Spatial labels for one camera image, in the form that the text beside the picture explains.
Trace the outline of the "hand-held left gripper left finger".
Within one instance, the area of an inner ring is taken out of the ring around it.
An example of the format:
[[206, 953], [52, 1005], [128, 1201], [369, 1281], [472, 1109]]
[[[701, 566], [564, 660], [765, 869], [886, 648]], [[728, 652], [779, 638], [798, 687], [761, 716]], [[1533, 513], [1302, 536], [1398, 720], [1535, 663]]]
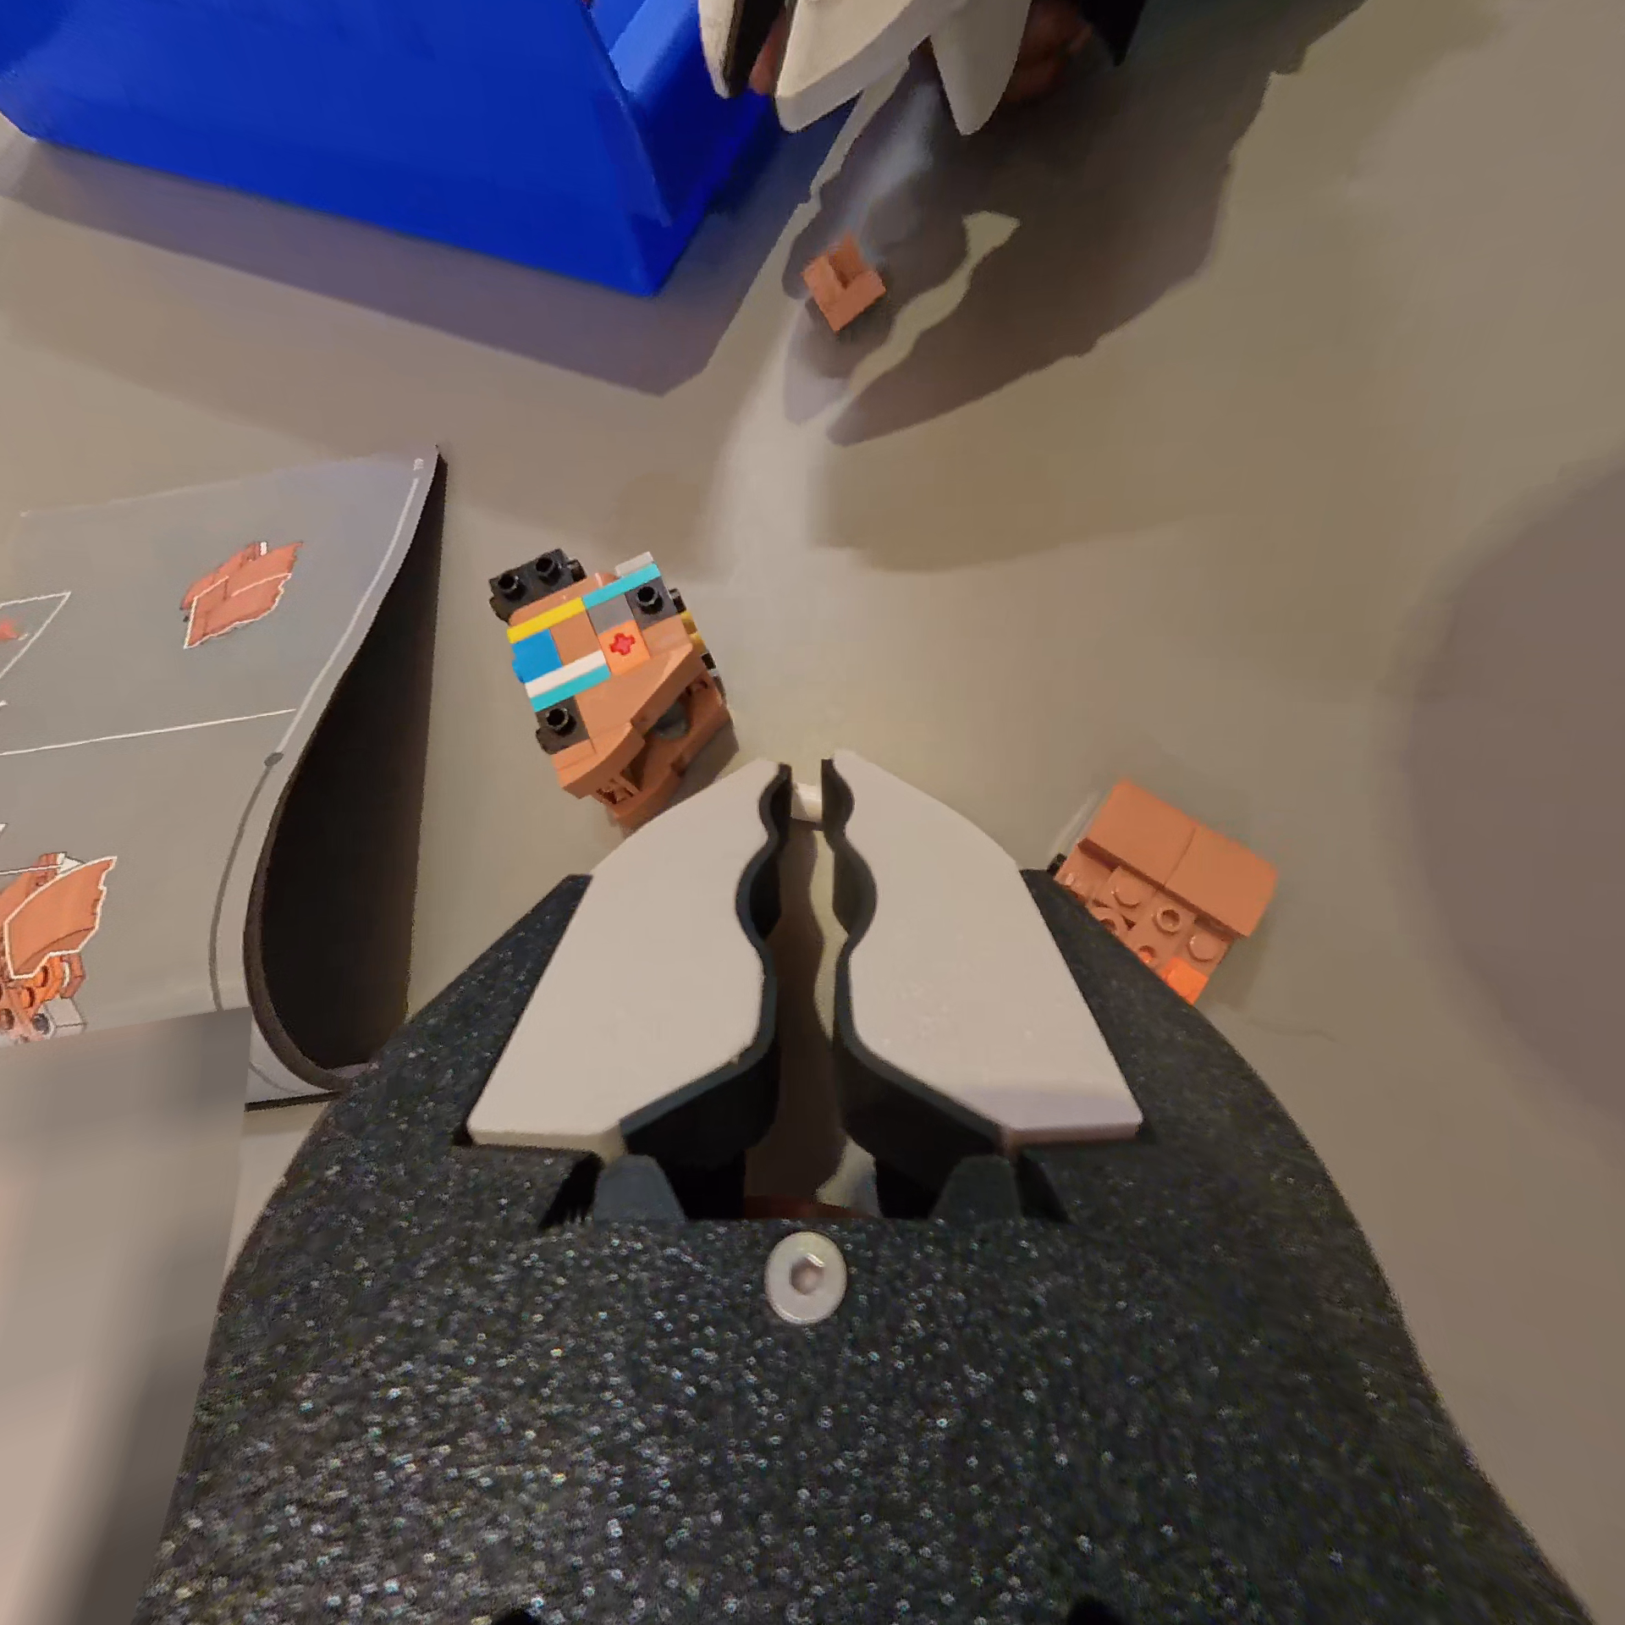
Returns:
[[468, 1111], [494, 1148], [734, 1156], [763, 1126], [679, 1111], [767, 1054], [773, 913], [753, 902], [786, 820], [788, 769], [747, 761], [661, 810], [603, 857]]

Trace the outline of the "multicoloured brick model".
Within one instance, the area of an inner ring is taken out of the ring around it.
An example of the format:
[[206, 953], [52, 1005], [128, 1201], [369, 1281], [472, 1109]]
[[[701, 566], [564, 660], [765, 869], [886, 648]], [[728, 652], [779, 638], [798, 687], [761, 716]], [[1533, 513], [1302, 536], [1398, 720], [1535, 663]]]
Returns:
[[654, 554], [589, 574], [562, 548], [488, 579], [511, 671], [560, 786], [630, 833], [730, 724], [706, 642]]

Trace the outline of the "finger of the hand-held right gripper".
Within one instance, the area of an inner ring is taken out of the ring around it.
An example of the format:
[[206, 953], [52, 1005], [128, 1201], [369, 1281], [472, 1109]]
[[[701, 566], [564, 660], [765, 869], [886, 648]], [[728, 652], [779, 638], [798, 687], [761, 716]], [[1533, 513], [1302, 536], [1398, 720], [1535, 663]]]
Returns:
[[911, 1], [798, 1], [773, 101], [798, 132], [904, 66], [915, 46]]
[[997, 109], [1027, 27], [1029, 1], [962, 1], [927, 33], [956, 132], [978, 132]]

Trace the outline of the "large blue storage bin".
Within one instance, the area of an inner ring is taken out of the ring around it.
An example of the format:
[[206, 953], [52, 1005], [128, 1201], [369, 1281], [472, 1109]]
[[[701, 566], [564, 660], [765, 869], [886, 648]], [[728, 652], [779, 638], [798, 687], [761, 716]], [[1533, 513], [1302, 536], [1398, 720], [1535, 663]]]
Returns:
[[3, 1], [25, 134], [654, 294], [767, 134], [697, 3]]

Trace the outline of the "grey instruction booklet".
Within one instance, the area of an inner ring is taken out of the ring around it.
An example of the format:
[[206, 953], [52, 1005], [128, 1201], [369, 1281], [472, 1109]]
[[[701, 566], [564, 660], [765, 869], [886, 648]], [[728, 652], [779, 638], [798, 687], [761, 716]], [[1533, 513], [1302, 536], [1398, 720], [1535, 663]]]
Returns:
[[3, 544], [3, 1042], [245, 1009], [247, 1105], [404, 1023], [435, 447], [23, 515]]

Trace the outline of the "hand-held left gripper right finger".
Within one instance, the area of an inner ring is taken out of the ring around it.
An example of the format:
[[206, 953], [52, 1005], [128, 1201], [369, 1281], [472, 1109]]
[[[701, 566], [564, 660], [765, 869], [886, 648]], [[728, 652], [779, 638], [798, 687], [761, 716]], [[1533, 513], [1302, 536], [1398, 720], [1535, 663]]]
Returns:
[[1134, 1136], [1140, 1107], [1003, 847], [845, 747], [822, 808], [847, 1134], [874, 1158]]

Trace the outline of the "small brown brick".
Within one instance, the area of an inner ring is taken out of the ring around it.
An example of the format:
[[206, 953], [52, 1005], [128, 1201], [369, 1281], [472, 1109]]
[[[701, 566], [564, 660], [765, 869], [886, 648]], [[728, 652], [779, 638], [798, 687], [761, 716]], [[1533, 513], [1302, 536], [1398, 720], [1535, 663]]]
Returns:
[[847, 232], [800, 271], [804, 292], [831, 333], [841, 333], [884, 296], [880, 271]]

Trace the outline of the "brown brick assembly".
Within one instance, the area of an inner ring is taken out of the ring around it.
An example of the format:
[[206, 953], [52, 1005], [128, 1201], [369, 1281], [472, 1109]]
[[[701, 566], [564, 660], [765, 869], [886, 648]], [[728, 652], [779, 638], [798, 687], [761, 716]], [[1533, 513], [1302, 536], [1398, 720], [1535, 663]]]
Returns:
[[1136, 960], [1197, 1003], [1261, 923], [1271, 863], [1132, 781], [1119, 781], [1048, 872]]

